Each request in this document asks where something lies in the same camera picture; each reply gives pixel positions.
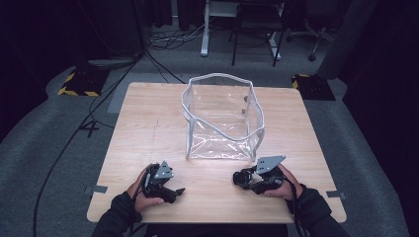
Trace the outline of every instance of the transparent storage bin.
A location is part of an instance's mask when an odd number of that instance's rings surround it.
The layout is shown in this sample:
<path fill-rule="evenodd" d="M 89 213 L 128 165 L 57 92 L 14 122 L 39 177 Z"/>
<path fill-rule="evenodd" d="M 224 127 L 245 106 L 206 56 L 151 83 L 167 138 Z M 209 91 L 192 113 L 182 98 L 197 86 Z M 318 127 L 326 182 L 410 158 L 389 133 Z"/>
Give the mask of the transparent storage bin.
<path fill-rule="evenodd" d="M 251 81 L 222 73 L 191 78 L 182 106 L 187 158 L 255 161 L 265 123 Z"/>

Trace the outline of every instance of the gray carpet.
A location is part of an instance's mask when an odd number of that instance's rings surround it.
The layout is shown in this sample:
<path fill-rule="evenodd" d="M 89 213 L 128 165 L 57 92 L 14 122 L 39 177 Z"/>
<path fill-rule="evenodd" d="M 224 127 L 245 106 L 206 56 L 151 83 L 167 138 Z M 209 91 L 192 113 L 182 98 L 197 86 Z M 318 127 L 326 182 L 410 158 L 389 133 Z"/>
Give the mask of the gray carpet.
<path fill-rule="evenodd" d="M 312 40 L 284 41 L 282 60 L 276 67 L 272 67 L 272 56 L 266 51 L 261 50 L 256 56 L 241 48 L 236 65 L 231 66 L 232 45 L 227 42 L 228 34 L 212 32 L 208 57 L 200 56 L 200 39 L 172 50 L 151 49 L 150 53 L 183 78 L 222 72 L 252 80 L 255 86 L 291 87 L 292 75 L 316 71 L 328 45 L 321 44 L 317 60 L 309 62 Z M 94 102 L 91 97 L 57 95 L 71 69 L 50 81 L 46 88 L 48 100 L 24 117 L 0 144 L 0 236 L 32 235 L 35 201 L 43 179 Z M 124 69 L 112 71 L 105 88 L 115 83 L 123 72 Z M 150 74 L 159 72 L 149 58 L 143 57 L 113 97 L 94 113 L 95 119 L 115 125 L 118 119 L 115 113 L 121 107 L 128 81 Z M 166 76 L 169 82 L 175 82 Z M 164 82 L 162 78 L 146 78 L 143 81 Z M 346 85 L 339 79 L 329 84 L 337 101 L 304 103 L 336 186 L 348 197 L 343 200 L 348 215 L 343 227 L 351 236 L 409 236 L 397 193 L 341 100 Z M 98 127 L 90 138 L 88 131 L 78 131 L 54 168 L 39 208 L 39 236 L 92 233 L 95 223 L 86 218 L 90 196 L 84 191 L 96 185 L 113 134 L 110 127 L 101 124 Z M 290 230 L 291 236 L 296 236 L 293 226 Z"/>

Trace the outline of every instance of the chair wheel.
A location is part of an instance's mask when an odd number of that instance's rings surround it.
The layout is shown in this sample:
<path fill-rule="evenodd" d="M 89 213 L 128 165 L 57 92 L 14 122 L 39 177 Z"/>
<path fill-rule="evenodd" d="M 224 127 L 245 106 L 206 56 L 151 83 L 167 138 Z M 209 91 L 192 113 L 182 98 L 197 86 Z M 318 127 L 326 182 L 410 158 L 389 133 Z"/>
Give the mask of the chair wheel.
<path fill-rule="evenodd" d="M 309 61 L 314 61 L 314 60 L 315 60 L 315 54 L 311 54 L 311 55 L 308 57 L 308 60 L 309 60 Z"/>

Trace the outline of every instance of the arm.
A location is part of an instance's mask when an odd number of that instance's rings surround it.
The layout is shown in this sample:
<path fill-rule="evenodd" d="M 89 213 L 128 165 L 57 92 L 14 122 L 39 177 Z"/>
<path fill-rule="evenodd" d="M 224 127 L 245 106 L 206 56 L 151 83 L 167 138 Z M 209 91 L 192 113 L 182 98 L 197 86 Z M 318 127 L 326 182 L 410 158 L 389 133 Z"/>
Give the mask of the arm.
<path fill-rule="evenodd" d="M 293 174 L 283 165 L 279 165 L 287 178 L 296 188 L 296 216 L 299 224 L 311 236 L 340 237 L 349 236 L 342 226 L 330 215 L 332 210 L 317 190 L 308 189 L 301 185 Z M 291 185 L 284 182 L 278 189 L 265 191 L 265 195 L 277 198 L 284 198 L 291 213 L 293 213 L 293 192 Z"/>
<path fill-rule="evenodd" d="M 139 214 L 143 209 L 164 203 L 160 197 L 147 198 L 143 193 L 139 193 L 133 201 L 134 193 L 145 170 L 141 172 L 136 181 L 121 195 L 114 197 L 111 208 L 102 215 L 92 236 L 123 236 L 123 233 L 134 223 L 141 221 Z"/>

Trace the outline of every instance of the desk leg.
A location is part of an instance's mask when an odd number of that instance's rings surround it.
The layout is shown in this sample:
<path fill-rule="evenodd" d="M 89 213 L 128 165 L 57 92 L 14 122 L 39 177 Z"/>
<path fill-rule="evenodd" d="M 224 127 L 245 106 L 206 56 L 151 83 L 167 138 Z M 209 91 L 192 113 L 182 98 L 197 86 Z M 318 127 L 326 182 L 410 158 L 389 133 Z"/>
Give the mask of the desk leg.
<path fill-rule="evenodd" d="M 269 39 L 269 46 L 271 47 L 272 55 L 275 57 L 275 53 L 277 52 L 277 43 L 275 42 L 275 36 L 277 33 L 274 33 L 271 38 Z M 281 53 L 278 52 L 277 61 L 281 60 Z"/>
<path fill-rule="evenodd" d="M 206 15 L 204 17 L 205 26 L 204 26 L 204 35 L 203 35 L 203 45 L 201 46 L 201 56 L 209 55 L 209 41 L 210 41 L 210 0 L 206 2 Z"/>

